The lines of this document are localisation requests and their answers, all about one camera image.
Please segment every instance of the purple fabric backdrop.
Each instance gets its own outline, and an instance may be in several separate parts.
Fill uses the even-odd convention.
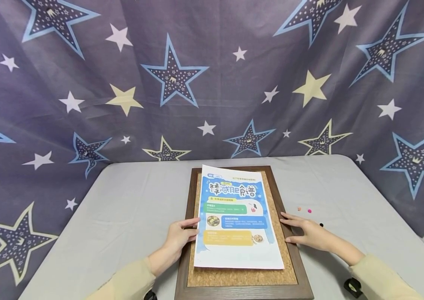
[[[108,164],[332,153],[424,241],[424,1],[0,0],[0,299]]]

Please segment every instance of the gray table surface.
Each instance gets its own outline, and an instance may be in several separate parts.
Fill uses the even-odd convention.
[[[168,225],[184,218],[191,169],[202,164],[271,165],[288,212],[321,222],[365,253],[373,253],[424,296],[423,242],[353,161],[323,155],[110,165],[20,300],[81,300],[122,266],[157,249]],[[344,263],[307,247],[300,253],[315,299],[353,299],[341,287],[350,277]],[[173,300],[176,278],[174,265],[157,279],[158,299]]]

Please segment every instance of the person's left hand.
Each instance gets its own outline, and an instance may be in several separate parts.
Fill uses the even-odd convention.
[[[185,244],[196,239],[198,234],[196,227],[199,221],[200,218],[193,218],[170,224],[167,240],[165,240],[163,247],[177,255],[177,258],[180,257],[181,250]]]

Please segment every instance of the wooden frame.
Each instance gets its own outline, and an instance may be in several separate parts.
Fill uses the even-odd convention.
[[[265,171],[271,189],[272,198],[275,202],[277,213],[285,212],[284,203],[278,192],[277,184],[269,165],[253,167],[225,167],[240,171]],[[190,189],[188,193],[186,218],[193,218],[196,205],[196,187],[199,173],[202,168],[193,168],[190,177]],[[290,227],[281,225],[284,237],[293,235]],[[241,287],[188,287],[188,269],[190,260],[190,244],[187,244],[182,252],[175,288],[175,300],[311,300],[314,298],[310,288],[309,279],[305,272],[299,250],[296,245],[287,244],[291,261],[297,278],[296,285],[255,285]]]

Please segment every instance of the printed poster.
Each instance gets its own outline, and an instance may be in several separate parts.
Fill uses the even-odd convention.
[[[262,174],[202,166],[193,265],[284,269]]]

